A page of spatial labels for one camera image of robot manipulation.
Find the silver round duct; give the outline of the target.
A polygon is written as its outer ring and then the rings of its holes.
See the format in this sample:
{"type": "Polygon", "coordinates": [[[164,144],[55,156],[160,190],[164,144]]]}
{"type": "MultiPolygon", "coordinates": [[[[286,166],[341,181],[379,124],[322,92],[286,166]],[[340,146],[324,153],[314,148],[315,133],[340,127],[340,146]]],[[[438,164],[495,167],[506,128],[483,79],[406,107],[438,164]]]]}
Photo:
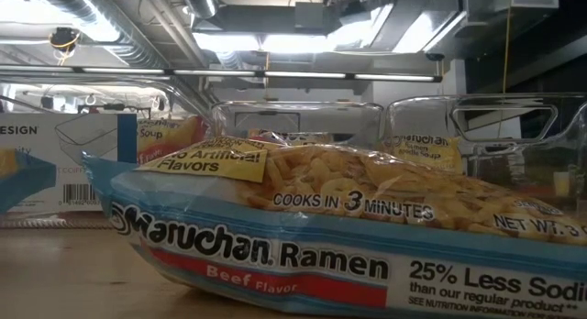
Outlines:
{"type": "Polygon", "coordinates": [[[40,0],[73,18],[94,42],[135,68],[168,68],[170,63],[113,0],[40,0]]]}
{"type": "Polygon", "coordinates": [[[198,18],[214,17],[219,9],[218,0],[185,0],[198,18]]]}

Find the grey ceiling box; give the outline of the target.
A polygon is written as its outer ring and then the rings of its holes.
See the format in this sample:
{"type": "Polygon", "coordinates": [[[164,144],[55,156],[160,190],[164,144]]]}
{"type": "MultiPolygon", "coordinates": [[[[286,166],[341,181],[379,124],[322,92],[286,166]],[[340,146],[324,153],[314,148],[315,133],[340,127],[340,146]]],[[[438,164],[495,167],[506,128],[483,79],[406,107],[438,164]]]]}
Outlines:
{"type": "Polygon", "coordinates": [[[294,29],[296,32],[321,33],[327,23],[325,7],[321,3],[296,2],[294,29]]]}

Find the LED light bar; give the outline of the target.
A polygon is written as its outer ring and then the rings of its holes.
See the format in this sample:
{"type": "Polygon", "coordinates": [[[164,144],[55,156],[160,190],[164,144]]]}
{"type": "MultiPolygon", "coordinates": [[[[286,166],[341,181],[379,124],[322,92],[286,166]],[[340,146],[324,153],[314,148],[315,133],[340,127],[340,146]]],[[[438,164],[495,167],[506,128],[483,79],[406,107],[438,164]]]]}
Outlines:
{"type": "Polygon", "coordinates": [[[354,73],[327,71],[261,71],[261,70],[208,70],[208,69],[145,69],[114,67],[80,67],[49,65],[0,64],[0,72],[44,72],[44,73],[92,73],[135,76],[213,76],[244,78],[300,78],[370,82],[440,83],[439,75],[398,73],[354,73]]]}

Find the silver rectangular duct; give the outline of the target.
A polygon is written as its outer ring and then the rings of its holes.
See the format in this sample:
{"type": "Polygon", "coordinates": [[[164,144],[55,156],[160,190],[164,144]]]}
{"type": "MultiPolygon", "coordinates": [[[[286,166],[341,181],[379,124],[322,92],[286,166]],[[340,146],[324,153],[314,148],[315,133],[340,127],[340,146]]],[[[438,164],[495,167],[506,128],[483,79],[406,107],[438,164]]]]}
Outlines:
{"type": "Polygon", "coordinates": [[[338,54],[467,56],[549,17],[559,0],[323,0],[338,54]]]}

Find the clear plastic bin with label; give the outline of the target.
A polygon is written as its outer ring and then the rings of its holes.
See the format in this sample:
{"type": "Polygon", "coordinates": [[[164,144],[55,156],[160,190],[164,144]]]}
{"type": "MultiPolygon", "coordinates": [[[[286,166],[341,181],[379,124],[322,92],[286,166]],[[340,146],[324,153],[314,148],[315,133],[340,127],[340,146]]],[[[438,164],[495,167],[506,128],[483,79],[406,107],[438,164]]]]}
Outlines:
{"type": "Polygon", "coordinates": [[[0,228],[85,228],[100,226],[100,200],[86,178],[86,154],[114,162],[137,162],[137,128],[143,119],[184,120],[170,93],[129,100],[95,92],[62,96],[47,86],[32,99],[15,97],[13,84],[0,85],[0,149],[16,149],[57,168],[56,184],[0,214],[0,228]]]}

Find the red Maruchan ramen pack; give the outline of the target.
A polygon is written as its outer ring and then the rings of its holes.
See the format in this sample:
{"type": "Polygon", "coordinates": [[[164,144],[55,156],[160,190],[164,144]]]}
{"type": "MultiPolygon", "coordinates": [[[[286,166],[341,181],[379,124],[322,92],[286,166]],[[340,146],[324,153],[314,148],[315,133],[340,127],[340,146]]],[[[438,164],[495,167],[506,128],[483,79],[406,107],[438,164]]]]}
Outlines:
{"type": "Polygon", "coordinates": [[[197,115],[184,120],[139,120],[137,163],[144,164],[200,142],[207,129],[208,124],[197,115]]]}

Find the black yellow ceiling reel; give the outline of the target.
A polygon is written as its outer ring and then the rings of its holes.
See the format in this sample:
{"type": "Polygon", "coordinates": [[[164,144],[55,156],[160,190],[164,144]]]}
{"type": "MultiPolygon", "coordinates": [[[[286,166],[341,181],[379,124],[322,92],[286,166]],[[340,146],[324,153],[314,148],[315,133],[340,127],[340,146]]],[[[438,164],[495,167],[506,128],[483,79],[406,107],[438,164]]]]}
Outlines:
{"type": "Polygon", "coordinates": [[[58,55],[58,66],[62,66],[75,52],[81,32],[70,27],[57,27],[49,35],[49,44],[58,55]]]}

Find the yellow Maruchan ramen pack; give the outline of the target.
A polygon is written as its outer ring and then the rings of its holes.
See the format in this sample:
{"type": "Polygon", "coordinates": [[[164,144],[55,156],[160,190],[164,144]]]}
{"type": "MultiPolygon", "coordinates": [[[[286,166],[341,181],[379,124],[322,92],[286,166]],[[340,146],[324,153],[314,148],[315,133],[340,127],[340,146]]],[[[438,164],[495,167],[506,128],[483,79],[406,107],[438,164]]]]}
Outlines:
{"type": "Polygon", "coordinates": [[[463,173],[459,137],[401,135],[391,138],[391,153],[403,160],[463,173]]]}

